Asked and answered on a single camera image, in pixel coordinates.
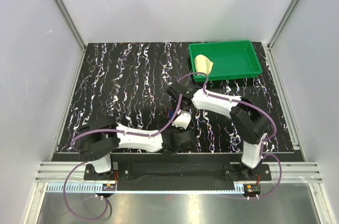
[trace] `metal frame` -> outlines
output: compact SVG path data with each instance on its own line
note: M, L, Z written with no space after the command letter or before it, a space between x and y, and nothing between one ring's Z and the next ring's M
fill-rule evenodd
M300 149L302 152L302 156L304 157L304 160L306 161L307 156L306 156L304 147L302 145L302 142L300 140L301 136L300 136L298 127L296 125L296 120L292 112L291 104L286 95L285 87L282 82L281 75L280 75L278 66L275 61L275 57L272 54L272 50L269 50L267 44L263 44L263 48L265 50L267 62L270 66L270 72L274 80L275 89L277 91L277 94L280 100L280 105L284 113L287 128L289 130L291 140L293 142L293 148L294 150Z
M294 9L296 8L297 4L299 3L300 0L292 0L290 5L288 6L284 16L282 17L277 29L275 30L270 42L268 43L268 46L270 48L273 48L277 38L279 37L282 29L285 27L288 19L290 18L291 14L293 13Z
M24 221L25 224L36 224L38 222L46 189L47 183L38 183L35 185L35 191Z
M336 224L334 214L329 204L324 184L310 184L309 185L313 197L314 204L318 212L321 223L333 223Z
M80 162L42 162L35 179L37 183L63 182L69 172ZM279 178L279 166L277 162L264 162L271 170L272 181ZM283 177L281 183L322 183L317 164L314 162L282 162ZM73 172L69 182L92 183L93 181L83 180L86 166L80 166ZM112 181L100 181L101 183L114 183Z
M84 42L83 38L81 37L77 27L75 26L72 18L70 17L64 3L63 0L54 0L55 3L57 4L60 13L62 14L63 18L65 19L70 31L72 32L76 42L78 43L78 45L80 46L81 50L85 50L87 44Z
M84 57L85 57L85 53L86 53L86 49L81 52L81 56L79 58L77 66L76 66L75 73L74 73L73 80L72 80L72 84L69 88L69 93L67 95L66 105L64 107L64 111L63 111L63 114L62 114L62 117L61 117L61 120L60 120L60 124L58 126L57 135L55 137L53 149L52 149L52 152L50 153L49 160L52 160L53 154L56 152L57 147L58 147L60 140L61 140L61 136L63 135L64 125L65 125L65 122L66 122L66 119L67 119L67 115L68 115L70 105L72 103L73 94L75 92L76 83L78 81L78 77L79 77L81 66L82 66L82 63L83 63L83 60L84 60Z

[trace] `black work surface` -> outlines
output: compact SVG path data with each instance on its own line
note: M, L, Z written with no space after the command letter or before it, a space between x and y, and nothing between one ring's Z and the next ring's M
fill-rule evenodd
M171 99L166 89L190 72L189 44L90 43L77 80L57 152L73 151L69 144L76 129L89 119L114 117L116 122L139 129L159 129L167 122ZM263 68L257 78L210 82L207 89L228 95L256 96L257 105L275 121L278 133L265 151L292 152L292 142L274 87L264 49L254 42ZM191 78L182 81L195 84ZM231 119L210 111L191 110L189 126L197 136L192 152L234 153L241 138Z

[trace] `yellow sponge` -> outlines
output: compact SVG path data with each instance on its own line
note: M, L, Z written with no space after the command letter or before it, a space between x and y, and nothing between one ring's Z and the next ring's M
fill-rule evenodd
M207 75L211 73L213 63L204 55L197 55L194 59L195 71L204 72Z

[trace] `green tray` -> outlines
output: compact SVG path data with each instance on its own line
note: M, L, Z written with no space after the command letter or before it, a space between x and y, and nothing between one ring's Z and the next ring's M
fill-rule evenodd
M208 79L225 80L251 78L263 72L253 45L249 40L195 43L189 45L191 64L195 70L194 59L204 55L213 62ZM196 82L204 82L203 75L193 75Z

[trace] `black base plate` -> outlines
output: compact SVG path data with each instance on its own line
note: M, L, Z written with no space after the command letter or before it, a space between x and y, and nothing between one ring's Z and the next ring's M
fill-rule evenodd
M234 190L223 168L221 163L131 163L130 179L118 180L117 191Z
M254 171L254 175L250 178L245 178L240 172L239 169L243 164L228 164L224 165L225 170L225 180L230 182L238 181L257 181L258 174L260 175L260 181L271 181L271 171L268 164L259 164Z

